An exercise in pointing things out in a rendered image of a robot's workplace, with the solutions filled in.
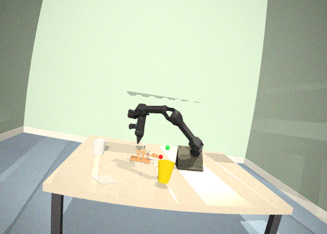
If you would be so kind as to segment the white cup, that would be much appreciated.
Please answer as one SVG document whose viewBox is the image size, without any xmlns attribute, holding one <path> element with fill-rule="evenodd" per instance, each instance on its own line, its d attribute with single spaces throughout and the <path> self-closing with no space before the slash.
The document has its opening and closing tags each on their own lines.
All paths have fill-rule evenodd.
<svg viewBox="0 0 327 234">
<path fill-rule="evenodd" d="M 95 155 L 103 155 L 105 149 L 106 140 L 94 138 L 92 153 Z"/>
</svg>

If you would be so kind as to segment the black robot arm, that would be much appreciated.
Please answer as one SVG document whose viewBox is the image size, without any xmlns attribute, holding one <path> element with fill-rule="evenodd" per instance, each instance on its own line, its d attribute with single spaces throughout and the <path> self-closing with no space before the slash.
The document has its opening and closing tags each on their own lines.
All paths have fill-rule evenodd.
<svg viewBox="0 0 327 234">
<path fill-rule="evenodd" d="M 169 117 L 166 111 L 171 111 L 172 114 Z M 163 106 L 147 106 L 146 104 L 139 103 L 135 110 L 128 110 L 128 118 L 137 119 L 138 121 L 146 121 L 146 116 L 149 113 L 161 113 L 164 115 L 166 120 L 171 122 L 173 125 L 178 126 L 182 133 L 189 140 L 190 154 L 191 157 L 200 157 L 200 153 L 203 149 L 203 142 L 199 137 L 195 137 L 188 126 L 184 123 L 181 113 L 175 108 Z"/>
</svg>

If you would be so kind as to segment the yellow cup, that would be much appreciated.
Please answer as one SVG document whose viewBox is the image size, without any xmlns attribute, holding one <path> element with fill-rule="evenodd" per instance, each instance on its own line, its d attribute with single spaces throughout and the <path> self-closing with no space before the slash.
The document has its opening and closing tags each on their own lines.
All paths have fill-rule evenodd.
<svg viewBox="0 0 327 234">
<path fill-rule="evenodd" d="M 158 161 L 158 182 L 167 184 L 171 178 L 175 162 L 169 160 Z"/>
</svg>

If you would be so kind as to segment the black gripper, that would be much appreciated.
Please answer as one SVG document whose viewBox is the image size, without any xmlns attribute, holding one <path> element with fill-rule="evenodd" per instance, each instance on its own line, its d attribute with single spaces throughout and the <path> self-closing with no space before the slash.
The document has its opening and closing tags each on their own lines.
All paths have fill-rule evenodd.
<svg viewBox="0 0 327 234">
<path fill-rule="evenodd" d="M 145 122 L 137 120 L 137 124 L 137 129 L 135 130 L 134 135 L 136 136 L 136 141 L 138 144 L 144 136 Z"/>
</svg>

